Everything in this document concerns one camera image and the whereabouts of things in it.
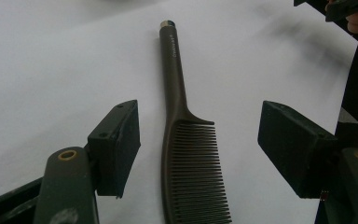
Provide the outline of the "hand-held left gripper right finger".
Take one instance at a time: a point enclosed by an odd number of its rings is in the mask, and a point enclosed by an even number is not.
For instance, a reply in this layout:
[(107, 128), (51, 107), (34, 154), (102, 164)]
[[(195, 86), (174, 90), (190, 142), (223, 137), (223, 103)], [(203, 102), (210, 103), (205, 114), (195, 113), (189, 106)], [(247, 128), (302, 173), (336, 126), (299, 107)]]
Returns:
[(298, 197), (320, 201), (314, 224), (358, 224), (358, 123), (330, 133), (265, 101), (257, 142)]

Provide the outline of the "white board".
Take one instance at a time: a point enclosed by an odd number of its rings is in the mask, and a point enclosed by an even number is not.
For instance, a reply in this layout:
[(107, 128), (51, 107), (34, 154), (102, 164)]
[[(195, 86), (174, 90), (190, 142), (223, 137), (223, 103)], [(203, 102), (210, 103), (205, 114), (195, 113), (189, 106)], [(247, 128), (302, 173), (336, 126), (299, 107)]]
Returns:
[(165, 99), (158, 30), (174, 21), (190, 110), (215, 124), (233, 224), (313, 224), (257, 143), (261, 105), (334, 131), (356, 43), (293, 0), (0, 0), (0, 195), (85, 145), (117, 104), (139, 105), (141, 146), (101, 224), (164, 224)]

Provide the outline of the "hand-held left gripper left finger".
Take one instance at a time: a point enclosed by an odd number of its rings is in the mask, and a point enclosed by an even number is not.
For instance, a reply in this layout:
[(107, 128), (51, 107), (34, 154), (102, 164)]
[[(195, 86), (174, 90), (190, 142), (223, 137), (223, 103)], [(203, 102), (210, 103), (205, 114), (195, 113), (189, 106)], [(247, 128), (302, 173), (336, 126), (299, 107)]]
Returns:
[(33, 224), (99, 224), (97, 196), (123, 196), (140, 147), (138, 102), (112, 108), (84, 147), (51, 154)]

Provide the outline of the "dark brown comb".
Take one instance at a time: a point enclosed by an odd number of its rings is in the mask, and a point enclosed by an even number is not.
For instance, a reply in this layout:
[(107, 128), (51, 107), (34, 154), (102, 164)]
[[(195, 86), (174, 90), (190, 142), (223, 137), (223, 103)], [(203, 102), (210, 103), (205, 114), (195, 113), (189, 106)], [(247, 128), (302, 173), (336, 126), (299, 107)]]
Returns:
[(187, 106), (173, 21), (159, 29), (166, 99), (161, 192), (166, 224), (231, 224), (214, 123)]

